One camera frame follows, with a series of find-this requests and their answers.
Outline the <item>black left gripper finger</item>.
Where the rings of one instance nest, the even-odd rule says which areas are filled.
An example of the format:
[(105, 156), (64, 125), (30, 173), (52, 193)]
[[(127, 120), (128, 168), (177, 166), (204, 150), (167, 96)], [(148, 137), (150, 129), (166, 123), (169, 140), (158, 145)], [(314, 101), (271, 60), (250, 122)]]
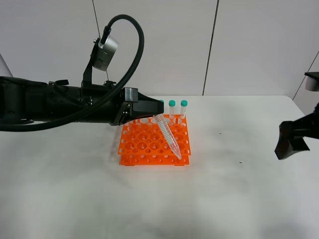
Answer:
[(133, 117), (151, 117), (163, 113), (162, 102), (138, 93), (138, 101), (133, 103)]

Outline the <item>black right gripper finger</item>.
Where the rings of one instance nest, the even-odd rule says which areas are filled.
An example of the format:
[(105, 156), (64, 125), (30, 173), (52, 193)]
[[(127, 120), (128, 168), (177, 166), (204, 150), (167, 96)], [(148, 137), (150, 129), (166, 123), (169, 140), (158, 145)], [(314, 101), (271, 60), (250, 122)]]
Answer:
[(284, 121), (279, 126), (279, 140), (275, 154), (279, 160), (287, 159), (293, 154), (310, 151), (304, 141), (307, 129), (294, 121)]

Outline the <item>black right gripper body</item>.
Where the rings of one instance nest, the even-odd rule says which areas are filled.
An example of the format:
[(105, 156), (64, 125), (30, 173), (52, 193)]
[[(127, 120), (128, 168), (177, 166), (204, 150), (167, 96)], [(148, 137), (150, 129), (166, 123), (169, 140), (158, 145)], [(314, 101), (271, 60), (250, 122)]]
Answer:
[(319, 105), (314, 111), (293, 122), (293, 135), (295, 137), (319, 138)]

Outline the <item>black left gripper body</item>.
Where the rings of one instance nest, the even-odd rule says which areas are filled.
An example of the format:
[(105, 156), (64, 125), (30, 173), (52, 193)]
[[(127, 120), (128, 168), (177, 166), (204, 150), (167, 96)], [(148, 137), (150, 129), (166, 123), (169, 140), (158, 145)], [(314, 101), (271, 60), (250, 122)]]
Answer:
[(139, 101), (139, 92), (137, 88), (124, 87), (119, 94), (114, 98), (116, 103), (116, 114), (111, 126), (118, 126), (126, 124), (130, 121), (136, 120), (137, 116), (134, 113), (134, 103)]

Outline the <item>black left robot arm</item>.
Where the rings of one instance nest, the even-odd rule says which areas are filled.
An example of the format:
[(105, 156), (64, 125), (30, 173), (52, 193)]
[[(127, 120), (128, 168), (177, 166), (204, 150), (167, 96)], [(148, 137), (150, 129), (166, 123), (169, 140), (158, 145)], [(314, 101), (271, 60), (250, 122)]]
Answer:
[[(116, 82), (73, 87), (68, 80), (36, 82), (21, 78), (0, 78), (0, 121), (24, 125), (35, 121), (50, 122), (74, 114), (97, 103), (112, 92)], [(94, 113), (76, 122), (122, 125), (164, 112), (163, 102), (139, 93), (137, 88), (122, 88)]]

